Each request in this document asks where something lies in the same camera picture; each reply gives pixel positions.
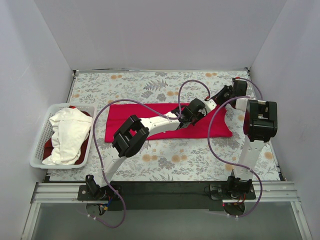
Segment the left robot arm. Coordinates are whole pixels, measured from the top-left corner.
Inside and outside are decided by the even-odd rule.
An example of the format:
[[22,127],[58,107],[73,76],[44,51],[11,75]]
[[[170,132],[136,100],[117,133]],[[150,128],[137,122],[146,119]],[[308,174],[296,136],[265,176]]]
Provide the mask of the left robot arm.
[[178,107],[162,114],[143,104],[143,107],[156,113],[157,116],[139,118],[131,115],[113,135],[111,162],[104,167],[100,159],[102,176],[106,183],[110,183],[113,175],[120,165],[127,159],[136,155],[148,137],[169,131],[185,129],[195,125],[199,120],[213,111],[217,104],[212,99],[200,100],[195,98],[188,105]]

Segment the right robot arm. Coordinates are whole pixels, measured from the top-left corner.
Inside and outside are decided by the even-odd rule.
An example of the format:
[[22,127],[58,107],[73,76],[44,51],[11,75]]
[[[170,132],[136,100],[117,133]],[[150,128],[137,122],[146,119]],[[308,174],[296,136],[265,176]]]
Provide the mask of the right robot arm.
[[278,131],[277,103],[246,98],[248,82],[248,79],[235,77],[232,79],[232,85],[225,85],[212,98],[219,106],[226,103],[244,112],[244,145],[238,163],[226,181],[226,192],[232,199],[251,192],[254,175],[252,170],[262,149]]

